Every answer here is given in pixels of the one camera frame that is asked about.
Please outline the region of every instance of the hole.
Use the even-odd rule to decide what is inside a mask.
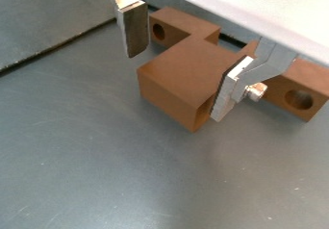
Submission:
[[[164,27],[160,24],[153,25],[153,32],[154,32],[156,37],[160,40],[165,39],[165,36],[166,36],[165,35],[165,30],[164,30]]]
[[[297,110],[308,110],[313,106],[313,97],[303,90],[292,90],[285,95],[287,103]]]

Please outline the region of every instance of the wooden block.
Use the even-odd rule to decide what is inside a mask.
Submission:
[[[329,98],[329,69],[297,59],[285,73],[264,82],[264,99],[309,121]]]
[[[224,72],[257,41],[234,53],[217,46],[220,27],[165,8],[150,15],[152,39],[170,47],[138,69],[142,96],[192,132],[210,118],[214,94]]]

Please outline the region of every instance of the screw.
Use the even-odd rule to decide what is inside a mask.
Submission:
[[[265,94],[267,89],[268,89],[268,86],[263,83],[257,83],[252,86],[248,86],[246,95],[249,99],[252,99],[255,102],[259,102]]]

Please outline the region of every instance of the wooden block with hole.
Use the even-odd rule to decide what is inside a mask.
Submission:
[[[152,39],[169,49],[138,69],[141,93],[194,132],[210,118],[222,73],[257,42],[238,53],[217,46],[220,27],[165,8],[150,15]]]
[[[264,82],[273,104],[309,121],[329,98],[329,69],[297,59],[287,72]]]
[[[222,74],[241,57],[255,57],[257,41],[234,53],[217,45],[218,35],[218,26],[172,8],[150,15],[152,39],[169,49],[138,69],[141,93],[192,132],[210,118]],[[329,70],[301,59],[264,83],[264,98],[305,120],[329,97]]]

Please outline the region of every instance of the gray surface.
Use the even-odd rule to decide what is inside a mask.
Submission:
[[[329,105],[245,101],[190,134],[140,95],[115,24],[0,78],[0,228],[329,227]]]
[[[0,0],[0,70],[110,19],[110,0]]]
[[[260,35],[234,24],[232,21],[221,16],[205,11],[202,8],[190,4],[185,0],[146,0],[146,2],[158,9],[164,7],[177,8],[190,14],[200,16],[201,18],[209,20],[212,23],[221,26],[221,32],[228,36],[238,39],[242,42],[251,42],[255,39],[260,39]]]

